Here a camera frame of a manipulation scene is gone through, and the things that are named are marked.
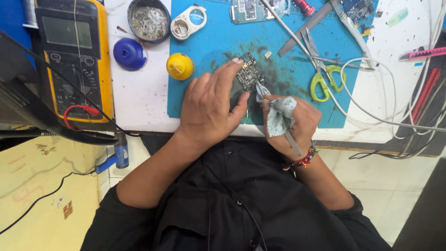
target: multimeter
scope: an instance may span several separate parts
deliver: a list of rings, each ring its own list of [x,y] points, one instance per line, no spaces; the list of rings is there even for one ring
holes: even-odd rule
[[[46,61],[113,118],[105,7],[95,0],[35,0],[35,5]],[[54,110],[60,118],[72,105],[93,107],[49,68],[48,79]],[[67,118],[80,122],[108,122],[102,114],[92,116],[82,109],[71,109]]]

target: hand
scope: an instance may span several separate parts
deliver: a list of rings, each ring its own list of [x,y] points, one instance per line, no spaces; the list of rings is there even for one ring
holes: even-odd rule
[[[291,126],[290,133],[296,140],[297,145],[302,151],[302,155],[298,156],[291,148],[285,135],[270,137],[268,128],[266,126],[266,119],[269,114],[270,105],[268,101],[272,101],[277,98],[285,98],[286,96],[268,95],[265,94],[262,101],[263,106],[263,120],[265,125],[265,136],[268,143],[273,146],[277,151],[290,158],[292,161],[297,161],[304,158],[311,147],[311,138],[316,132],[319,122],[321,121],[322,114],[319,110],[310,105],[307,101],[293,96],[297,101],[296,108],[294,108],[291,116],[296,121]]]
[[[229,112],[232,81],[243,60],[224,64],[213,74],[194,78],[186,89],[180,126],[175,134],[191,142],[200,154],[228,137],[240,124],[248,107],[249,92],[243,93]]]

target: bracelet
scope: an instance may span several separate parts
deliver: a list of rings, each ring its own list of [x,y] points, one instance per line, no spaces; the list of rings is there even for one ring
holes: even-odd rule
[[[310,150],[308,151],[308,154],[304,157],[304,158],[302,158],[302,159],[300,159],[300,160],[298,160],[298,161],[295,161],[294,163],[292,163],[288,168],[284,168],[283,170],[284,171],[287,171],[288,169],[290,169],[291,167],[300,167],[300,166],[304,166],[305,168],[307,168],[307,165],[308,164],[310,164],[310,161],[313,159],[313,157],[316,155],[316,153],[318,153],[319,152],[319,150],[317,150],[315,147],[314,147],[314,141],[312,140],[311,141],[311,147],[310,147]]]

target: black shirt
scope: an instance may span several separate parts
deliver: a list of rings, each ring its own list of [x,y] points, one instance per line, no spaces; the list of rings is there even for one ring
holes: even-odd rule
[[[81,250],[206,251],[207,238],[212,251],[260,250],[258,245],[265,250],[243,204],[268,251],[392,250],[362,215],[356,196],[351,209],[329,211],[283,167],[281,155],[267,143],[224,141],[188,167],[155,209],[124,205],[111,188]]]

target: pink utility knife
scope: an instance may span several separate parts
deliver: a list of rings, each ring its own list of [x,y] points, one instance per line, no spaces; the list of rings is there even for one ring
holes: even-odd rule
[[[427,57],[435,57],[435,56],[440,56],[440,55],[445,55],[445,54],[446,54],[446,47],[441,47],[441,48],[431,49],[431,50],[415,51],[415,52],[411,52],[411,53],[402,55],[400,57],[400,61],[422,59],[422,58],[427,58]]]

